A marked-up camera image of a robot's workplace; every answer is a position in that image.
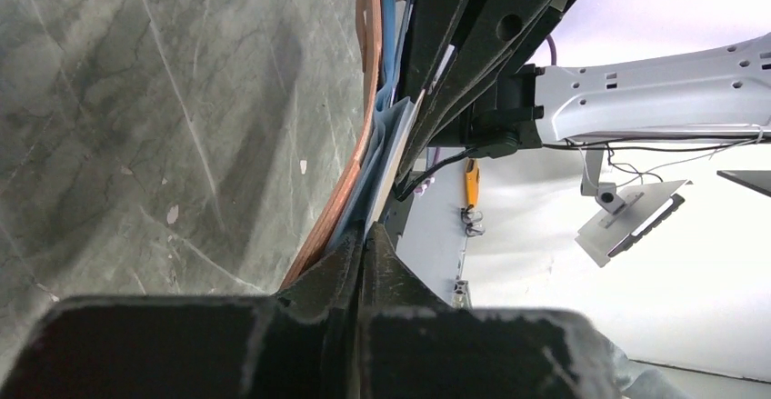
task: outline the white wall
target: white wall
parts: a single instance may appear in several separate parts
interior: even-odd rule
[[[768,7],[768,0],[580,0],[554,36],[561,65],[630,61],[771,32]],[[546,59],[536,55],[541,65]],[[619,152],[616,162],[645,169],[683,156]],[[573,241],[597,211],[578,193],[577,153],[484,160],[487,233],[469,241],[464,269],[472,302],[575,309],[632,358],[771,380],[771,198],[714,175],[771,169],[769,156],[771,146],[756,146],[657,171],[694,180],[682,191],[686,203],[603,269]]]

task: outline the black metal bracket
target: black metal bracket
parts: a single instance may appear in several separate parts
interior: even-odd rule
[[[518,72],[505,67],[493,85],[429,145],[475,149],[472,158],[499,158],[541,147],[536,120],[544,117],[544,108],[535,103],[536,78],[541,73],[534,65]]]
[[[718,170],[717,175],[771,197],[771,170]]]
[[[64,300],[0,398],[619,397],[584,317],[453,310],[362,227],[272,296]]]
[[[416,0],[397,92],[413,100],[423,90],[427,94],[397,182],[407,177],[435,135],[495,83],[501,70],[519,70],[575,1]],[[446,55],[449,61],[440,70]],[[515,147],[512,137],[499,139],[504,145],[491,155]]]

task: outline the light blue fabric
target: light blue fabric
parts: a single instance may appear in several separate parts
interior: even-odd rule
[[[373,186],[383,177],[385,171],[383,155],[402,119],[407,102],[391,106],[396,85],[396,0],[381,0],[383,10],[383,51],[380,75],[382,86],[375,94],[372,137],[367,147],[365,160],[356,184],[343,208],[340,220],[335,226],[326,251],[332,250],[348,225],[370,214],[374,200]]]
[[[380,176],[378,176],[377,181],[373,185],[373,200],[375,199],[377,192],[384,188],[384,183],[386,182],[384,174],[387,172],[388,167],[399,163],[396,161],[396,150],[398,148],[397,143],[400,137],[403,137],[409,133],[411,125],[415,122],[417,109],[415,104],[413,104],[409,98],[406,97],[399,101],[398,104],[394,105],[394,107],[388,110],[388,112],[394,113],[393,118],[389,119],[393,122],[393,127],[389,129],[391,134],[385,141],[384,155],[380,163],[380,167],[377,170]],[[373,222],[379,218],[379,216],[373,215],[375,212],[374,205],[375,204],[370,203],[370,206],[367,210],[367,222]]]

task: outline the screw hole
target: screw hole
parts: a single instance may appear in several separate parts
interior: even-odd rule
[[[522,19],[518,15],[505,15],[496,28],[496,35],[502,42],[510,42],[522,32]]]

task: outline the wire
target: wire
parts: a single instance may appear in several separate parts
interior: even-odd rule
[[[643,175],[653,176],[654,178],[658,179],[658,182],[660,183],[664,182],[664,178],[662,178],[661,176],[653,174],[650,171],[640,172],[639,170],[637,170],[636,167],[634,167],[629,163],[614,163],[613,157],[616,156],[616,151],[612,147],[610,147],[610,145],[606,145],[606,149],[607,149],[607,165],[613,167],[614,169],[620,172],[624,172],[625,174],[637,175],[637,177],[640,178],[641,184],[644,184]],[[623,169],[621,168],[622,165],[628,166],[632,170]]]
[[[549,54],[551,55],[551,65],[556,65],[556,43],[552,35],[546,36],[546,43],[549,45]]]
[[[409,197],[409,195],[411,195],[415,191],[415,189],[419,185],[421,185],[426,179],[433,176],[439,169],[447,165],[451,165],[452,163],[463,161],[466,158],[468,158],[470,155],[472,155],[474,152],[476,152],[476,148],[471,147],[466,149],[463,152],[460,152],[458,154],[445,158],[444,160],[440,161],[439,163],[436,163],[435,165],[432,165],[430,168],[426,169],[425,172],[423,172],[417,178],[413,179],[409,184],[407,184],[407,186],[404,189],[402,189],[401,192],[398,192],[396,194],[396,200],[399,202],[403,202],[407,197]]]
[[[752,139],[752,140],[747,140],[747,141],[745,141],[745,142],[733,143],[733,144],[731,144],[731,145],[729,145],[729,146],[726,146],[726,147],[724,147],[724,148],[721,148],[721,149],[716,149],[716,150],[714,150],[713,152],[711,152],[711,153],[709,153],[709,154],[699,155],[699,156],[695,156],[695,157],[693,157],[693,158],[687,158],[687,159],[685,159],[685,160],[674,161],[674,162],[672,162],[672,163],[666,163],[666,164],[663,164],[663,165],[657,165],[656,167],[653,167],[653,168],[651,168],[650,170],[647,170],[647,171],[643,172],[642,174],[640,174],[640,175],[638,175],[638,176],[635,176],[635,177],[634,177],[634,178],[632,178],[631,180],[629,180],[629,181],[627,181],[627,182],[625,182],[625,183],[623,183],[623,184],[619,185],[619,187],[623,187],[623,186],[625,186],[625,185],[630,185],[630,184],[632,184],[634,181],[636,181],[636,180],[637,180],[637,179],[638,179],[638,178],[639,178],[641,175],[644,175],[645,173],[650,173],[650,172],[653,172],[654,170],[658,170],[658,169],[661,169],[661,168],[663,168],[663,167],[669,167],[670,165],[681,165],[682,163],[688,163],[688,162],[691,162],[691,161],[700,160],[700,159],[702,159],[702,158],[712,157],[712,156],[714,156],[715,154],[718,154],[718,153],[721,153],[721,152],[727,151],[728,149],[732,149],[732,148],[734,148],[734,147],[745,146],[745,145],[752,145],[752,144],[755,144],[755,143],[757,143],[757,139],[756,139],[756,138],[754,138],[754,139]]]

